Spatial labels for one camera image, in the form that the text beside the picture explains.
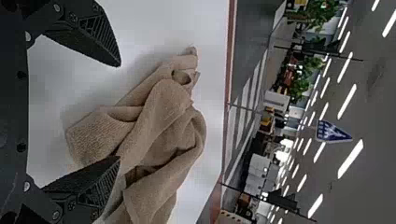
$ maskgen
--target green plant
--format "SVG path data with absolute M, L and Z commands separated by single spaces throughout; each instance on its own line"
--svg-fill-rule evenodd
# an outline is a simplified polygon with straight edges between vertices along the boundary
M 320 69 L 324 66 L 324 62 L 320 58 L 316 57 L 305 57 L 304 58 L 304 68 L 315 70 Z
M 307 23 L 305 30 L 315 28 L 315 32 L 320 32 L 323 24 L 332 19 L 339 9 L 338 0 L 310 0 L 306 10 L 288 12 L 286 16 L 301 23 Z
M 309 81 L 306 78 L 297 78 L 291 84 L 290 98 L 291 102 L 296 104 L 303 98 L 303 92 L 308 91 Z
M 324 66 L 323 61 L 320 58 L 305 57 L 303 61 L 302 73 L 296 73 L 294 80 L 290 86 L 290 97 L 291 102 L 296 104 L 303 98 L 303 92 L 309 89 L 309 78 L 314 73 L 315 69 L 320 69 Z

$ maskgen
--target floor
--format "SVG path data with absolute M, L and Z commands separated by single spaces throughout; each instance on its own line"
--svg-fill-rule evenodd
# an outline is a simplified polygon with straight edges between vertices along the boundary
M 236 106 L 260 109 L 260 105 L 262 105 L 262 99 L 259 99 L 260 94 L 263 90 L 269 90 L 274 84 L 279 66 L 286 55 L 285 50 L 274 49 L 274 45 L 288 48 L 290 42 L 285 41 L 285 39 L 291 39 L 294 28 L 295 26 L 288 25 L 286 20 L 282 20 L 276 27 L 271 38 L 268 39 L 271 41 L 269 50 L 262 55 L 262 59 L 257 64 L 252 76 L 248 77 L 243 94 L 236 99 Z M 260 117 L 236 106 L 232 106 L 229 113 L 228 139 L 230 140 L 227 142 L 227 149 L 228 151 L 231 150 L 231 153 L 226 156 L 226 164 L 228 164 L 226 167 L 228 169 L 226 169 L 224 174 L 224 183 L 243 190 L 244 184 L 241 180 L 242 167 L 247 159 L 250 139 L 255 132 L 255 128 L 257 128 L 257 124 L 260 122 Z M 239 192 L 226 188 L 224 190 L 222 208 L 227 211 L 233 211 Z
M 359 0 L 349 7 L 349 21 L 346 33 L 350 38 L 346 43 L 344 54 L 353 51 L 353 57 L 363 62 L 351 61 L 343 78 L 337 83 L 345 60 L 332 58 L 332 64 L 325 78 L 318 85 L 318 92 L 324 89 L 326 78 L 330 77 L 330 85 L 323 98 L 309 107 L 306 116 L 311 118 L 316 112 L 315 120 L 322 113 L 326 103 L 329 109 L 324 116 L 329 122 L 350 133 L 354 140 L 348 143 L 327 144 L 314 163 L 320 143 L 315 140 L 315 129 L 305 128 L 299 132 L 304 143 L 299 151 L 294 149 L 295 163 L 290 168 L 283 189 L 289 186 L 289 193 L 297 191 L 303 176 L 307 175 L 297 200 L 304 215 L 323 195 L 323 203 L 313 215 L 321 224 L 347 223 L 390 223 L 394 219 L 395 209 L 392 191 L 396 188 L 394 170 L 396 151 L 394 150 L 394 115 L 396 106 L 396 76 L 394 64 L 396 57 L 396 27 L 384 38 L 381 34 L 396 9 L 396 2 L 381 0 L 376 10 L 371 10 L 375 0 Z M 343 116 L 337 115 L 348 96 L 352 86 L 357 90 L 346 108 Z M 312 144 L 307 147 L 308 139 Z M 352 149 L 359 141 L 363 142 L 361 153 L 352 162 L 346 172 L 339 178 L 338 172 Z M 276 212 L 273 223 L 308 223 L 291 213 L 285 215 L 280 209 Z
M 201 77 L 192 98 L 208 133 L 205 151 L 179 189 L 169 221 L 192 223 L 221 172 L 229 1 L 98 2 L 118 39 L 122 67 L 108 67 L 44 36 L 37 39 L 28 51 L 28 174 L 42 187 L 73 171 L 64 130 L 99 105 L 114 105 L 159 62 L 194 45 Z
M 276 10 L 284 0 L 237 1 L 231 102 L 242 93 L 257 63 L 268 48 Z

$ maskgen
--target gray floor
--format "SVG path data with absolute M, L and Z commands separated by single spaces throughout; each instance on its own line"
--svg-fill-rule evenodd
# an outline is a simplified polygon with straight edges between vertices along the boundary
M 290 191 L 294 192 L 302 177 L 308 178 L 297 199 L 301 212 L 306 215 L 320 194 L 324 201 L 313 218 L 320 224 L 372 224 L 394 223 L 393 190 L 396 151 L 394 150 L 394 115 L 396 114 L 396 27 L 393 27 L 388 37 L 382 37 L 391 14 L 396 9 L 393 0 L 382 0 L 375 12 L 371 11 L 374 0 L 355 1 L 348 10 L 350 17 L 346 32 L 351 31 L 351 37 L 346 45 L 345 54 L 350 51 L 354 56 L 365 60 L 363 63 L 351 62 L 341 81 L 336 79 L 344 66 L 343 60 L 333 59 L 328 77 L 332 78 L 329 89 L 323 99 L 318 99 L 311 107 L 307 116 L 313 111 L 321 113 L 323 106 L 329 102 L 330 107 L 324 119 L 348 131 L 354 141 L 343 144 L 327 145 L 317 163 L 313 158 L 317 153 L 319 142 L 315 141 L 314 131 L 304 129 L 300 136 L 313 138 L 313 143 L 305 156 L 295 152 L 296 162 L 300 170 L 294 179 L 287 181 Z M 357 91 L 352 98 L 344 116 L 338 120 L 337 114 L 345 101 L 353 84 Z M 324 79 L 319 83 L 321 90 Z M 352 148 L 362 139 L 364 149 L 351 164 L 341 179 L 337 179 L 337 171 Z M 274 223 L 283 217 L 283 223 L 308 223 L 292 214 L 284 215 L 280 209 L 276 213 Z
M 283 0 L 239 0 L 236 14 L 231 102 L 241 93 L 267 50 L 276 10 Z
M 247 92 L 247 103 L 246 105 L 250 105 L 250 102 L 256 102 L 256 98 L 260 97 L 259 93 L 262 90 L 269 90 L 270 87 L 274 84 L 276 80 L 276 74 L 278 72 L 278 69 L 285 58 L 286 51 L 283 49 L 274 49 L 274 45 L 278 46 L 283 46 L 283 47 L 289 47 L 290 42 L 286 41 L 291 39 L 293 31 L 294 31 L 294 25 L 287 25 L 286 20 L 283 20 L 276 30 L 274 31 L 272 38 L 271 38 L 271 45 L 270 49 L 267 53 L 267 60 L 263 62 L 262 60 L 260 61 L 260 68 L 256 70 L 256 73 L 262 75 L 262 82 L 259 82 L 259 79 L 252 78 L 255 73 L 253 72 L 249 77 L 248 81 L 250 82 L 249 90 Z M 255 91 L 254 97 L 250 96 L 251 92 Z M 236 101 L 236 105 L 241 106 L 244 105 L 243 101 Z M 262 101 L 259 101 L 257 106 L 262 105 Z M 233 141 L 232 143 L 232 148 L 233 148 L 233 154 L 232 158 L 230 161 L 230 165 L 228 166 L 228 169 L 225 172 L 225 179 L 230 178 L 230 175 L 233 175 L 231 177 L 230 182 L 228 183 L 229 186 L 232 186 L 234 188 L 240 189 L 241 184 L 243 185 L 243 180 L 241 179 L 242 175 L 242 165 L 243 161 L 245 159 L 245 156 L 247 155 L 247 150 L 249 148 L 249 141 L 248 139 L 251 138 L 251 134 L 253 132 L 250 132 L 252 127 L 256 125 L 257 123 L 260 122 L 260 117 L 258 116 L 251 116 L 250 119 L 248 119 L 248 112 L 245 113 L 244 109 L 236 108 L 236 115 L 234 118 L 234 128 L 229 129 L 229 132 L 234 132 L 233 139 L 230 141 Z M 242 138 L 238 141 L 238 132 L 243 132 Z M 238 158 L 239 154 L 242 153 L 242 157 L 240 159 Z M 223 209 L 228 210 L 228 211 L 233 211 L 233 207 L 235 205 L 236 199 L 239 196 L 239 193 L 236 192 L 235 190 L 232 189 L 227 189 L 224 197 L 223 197 Z

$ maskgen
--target ceiling light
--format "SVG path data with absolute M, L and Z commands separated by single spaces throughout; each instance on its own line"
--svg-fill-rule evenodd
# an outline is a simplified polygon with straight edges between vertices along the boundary
M 308 151 L 309 147 L 311 146 L 311 143 L 312 143 L 312 138 L 310 138 L 308 140 L 308 142 L 306 143 L 306 146 L 305 146 L 304 152 L 303 152 L 303 156 L 305 156 L 306 152 Z
M 378 3 L 379 3 L 379 0 L 374 1 L 373 6 L 372 6 L 372 11 L 376 10 L 376 7 L 378 7 Z
M 324 148 L 324 147 L 326 147 L 326 143 L 320 144 L 320 147 L 319 147 L 319 149 L 318 149 L 318 151 L 317 151 L 317 154 L 316 154 L 315 157 L 314 157 L 314 163 L 316 163 L 317 160 L 319 159 L 319 156 L 320 156 L 321 152 L 323 151 L 323 148 Z
M 290 186 L 287 185 L 286 188 L 285 188 L 285 191 L 283 191 L 283 197 L 286 197 L 286 194 L 288 194 L 289 188 L 290 188 Z
M 294 177 L 297 175 L 298 169 L 300 169 L 300 164 L 296 165 L 296 168 L 294 169 L 293 175 L 291 176 L 291 179 L 294 179 Z
M 327 80 L 326 80 L 326 83 L 324 84 L 324 87 L 323 87 L 322 93 L 320 94 L 320 99 L 322 99 L 322 98 L 323 98 L 323 96 L 324 96 L 324 93 L 326 92 L 326 90 L 327 90 L 327 87 L 329 86 L 330 80 L 331 80 L 331 79 L 328 77 L 328 78 L 327 78 Z
M 316 114 L 317 114 L 316 111 L 312 112 L 311 119 L 310 119 L 309 122 L 308 122 L 308 127 L 311 126 L 312 121 L 314 120 Z
M 297 147 L 297 143 L 298 143 L 298 138 L 296 138 L 296 141 L 294 142 L 293 148 L 296 148 L 296 147 Z
M 318 98 L 318 91 L 315 91 L 314 99 L 312 100 L 311 106 L 314 106 L 314 104 L 317 102 Z
M 318 210 L 320 205 L 323 203 L 323 194 L 320 194 L 320 196 L 317 198 L 317 200 L 314 202 L 312 207 L 308 211 L 308 218 L 311 218 L 315 212 Z
M 311 99 L 308 100 L 308 104 L 306 104 L 305 112 L 308 110 L 309 104 L 311 104 Z
M 328 59 L 329 59 L 329 53 L 326 54 L 326 57 L 324 57 L 323 62 L 326 63 Z
M 338 22 L 337 28 L 340 28 L 340 27 L 341 27 L 341 24 L 343 23 L 343 20 L 344 20 L 344 17 L 346 16 L 346 14 L 347 14 L 347 7 L 344 9 L 343 14 L 341 15 L 341 19 L 340 19 L 340 21 Z
M 283 178 L 285 176 L 285 174 L 286 174 L 286 169 L 283 169 L 282 175 L 280 176 L 280 178 Z
M 288 179 L 288 177 L 286 176 L 284 179 L 283 179 L 283 182 L 282 182 L 282 187 L 283 186 L 285 186 L 285 184 L 286 184 L 286 180 Z
M 288 165 L 290 164 L 290 162 L 291 162 L 291 155 L 289 156 L 289 159 L 288 159 L 288 161 L 286 162 L 286 166 L 288 166 Z
M 388 24 L 385 27 L 384 32 L 382 32 L 382 36 L 387 37 L 395 21 L 396 21 L 396 10 L 393 12 L 392 16 L 390 17 L 390 20 L 388 21 Z
M 350 89 L 349 94 L 346 97 L 346 100 L 344 101 L 343 106 L 341 106 L 340 111 L 338 112 L 337 118 L 340 119 L 341 117 L 343 117 L 344 112 L 347 109 L 347 106 L 349 105 L 350 100 L 352 99 L 353 95 L 355 94 L 355 91 L 358 87 L 356 86 L 356 84 L 353 84 L 352 88 Z
M 347 171 L 349 166 L 352 164 L 354 160 L 359 156 L 361 151 L 363 150 L 364 145 L 363 145 L 363 140 L 360 140 L 358 144 L 352 149 L 352 152 L 349 154 L 349 156 L 346 158 L 344 163 L 341 165 L 340 169 L 338 169 L 338 179 L 340 179 L 344 173 Z
M 326 67 L 324 68 L 322 77 L 326 77 L 327 71 L 329 71 L 329 67 L 331 63 L 332 63 L 332 59 L 329 59 L 329 61 L 326 64 Z
M 319 84 L 319 81 L 320 81 L 320 74 L 319 74 L 318 77 L 317 77 L 317 81 L 315 81 L 314 90 L 317 89 L 317 86 L 318 86 L 318 84 Z
M 270 223 L 273 223 L 273 222 L 274 222 L 274 219 L 275 219 L 275 214 L 273 214 L 273 217 L 271 218 Z
M 297 193 L 300 192 L 300 190 L 303 188 L 303 185 L 304 185 L 304 183 L 305 183 L 307 178 L 308 178 L 308 176 L 304 175 L 303 179 L 300 181 L 300 184 L 297 187 Z
M 294 165 L 294 162 L 295 162 L 295 159 L 293 159 L 293 161 L 291 162 L 291 164 L 290 164 L 290 166 L 289 166 L 289 171 L 291 170 L 291 168 L 293 167 L 293 165 Z
M 349 21 L 349 17 L 346 17 L 346 21 L 344 22 L 343 28 L 341 28 L 341 32 L 340 35 L 338 36 L 338 40 L 341 40 L 341 38 L 343 37 L 344 31 L 347 27 L 347 21 Z
M 323 120 L 328 108 L 329 108 L 329 102 L 327 102 L 326 105 L 323 106 L 323 110 L 322 110 L 322 113 L 320 114 L 319 120 Z
M 343 79 L 343 76 L 344 76 L 344 74 L 345 74 L 346 71 L 347 71 L 347 67 L 349 66 L 350 59 L 351 59 L 352 57 L 353 57 L 353 52 L 350 52 L 349 55 L 347 56 L 346 63 L 344 63 L 344 67 L 343 67 L 343 69 L 341 70 L 341 73 L 340 73 L 340 75 L 339 75 L 338 78 L 337 78 L 337 83 L 340 83 L 341 80 Z
M 348 31 L 348 32 L 346 33 L 346 38 L 344 39 L 343 45 L 342 45 L 341 48 L 340 48 L 340 53 L 342 53 L 342 52 L 344 51 L 344 49 L 346 48 L 346 45 L 347 45 L 347 41 L 348 41 L 348 39 L 349 39 L 349 36 L 350 36 L 350 31 Z
M 303 142 L 304 142 L 304 139 L 302 138 L 300 141 L 300 145 L 298 145 L 298 147 L 297 147 L 297 151 L 300 151 L 301 146 L 303 145 Z

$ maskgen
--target pole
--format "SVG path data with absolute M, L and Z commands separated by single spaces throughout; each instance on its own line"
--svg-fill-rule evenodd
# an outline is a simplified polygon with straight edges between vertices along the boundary
M 276 49 L 291 49 L 291 48 L 286 48 L 286 47 L 281 47 L 281 46 L 274 46 L 274 48 Z M 302 49 L 294 49 L 293 51 L 297 51 L 297 52 L 301 52 L 301 53 L 314 53 L 314 54 L 320 54 L 323 56 L 326 56 L 327 54 L 329 54 L 329 56 L 334 57 L 334 58 L 340 58 L 340 59 L 348 59 L 348 57 L 342 56 L 340 53 L 331 53 L 331 52 L 327 52 L 324 50 L 302 50 Z M 352 61 L 356 61 L 356 62 L 364 62 L 364 60 L 362 59 L 357 59 L 357 58 L 351 58 L 350 60 Z

